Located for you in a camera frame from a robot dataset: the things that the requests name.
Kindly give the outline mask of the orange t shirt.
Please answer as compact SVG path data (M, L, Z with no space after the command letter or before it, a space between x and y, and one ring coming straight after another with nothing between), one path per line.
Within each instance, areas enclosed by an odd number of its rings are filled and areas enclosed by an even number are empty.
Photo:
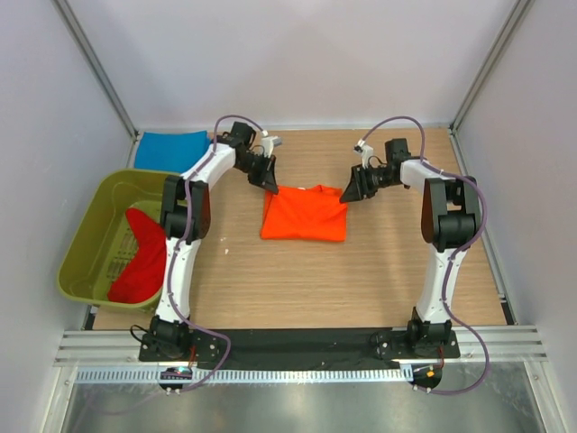
M279 186L264 195L261 239L340 243L346 240L348 205L342 189L316 185L309 189Z

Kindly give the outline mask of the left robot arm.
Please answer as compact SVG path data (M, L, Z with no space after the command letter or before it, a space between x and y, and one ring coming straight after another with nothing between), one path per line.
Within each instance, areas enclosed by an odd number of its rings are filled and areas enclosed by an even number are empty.
M277 135L243 116L226 116L233 126L213 141L190 169L165 179L160 226L166 236L166 263L160 301L142 336L141 361L179 361L193 348L189 298L197 253L211 224L210 192L229 171L247 175L255 187L277 194Z

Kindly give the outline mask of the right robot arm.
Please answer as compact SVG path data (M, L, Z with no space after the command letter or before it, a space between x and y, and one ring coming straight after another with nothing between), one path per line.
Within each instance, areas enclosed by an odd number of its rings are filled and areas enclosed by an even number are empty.
M421 296L404 330L385 329L372 338L382 359L457 357L451 304L459 269L481 230L476 181L459 179L420 160L405 139L385 143L384 162L371 165L374 150L360 140L354 151L362 162L351 168L342 203L372 198L380 189L401 185L421 193L421 235L429 247Z

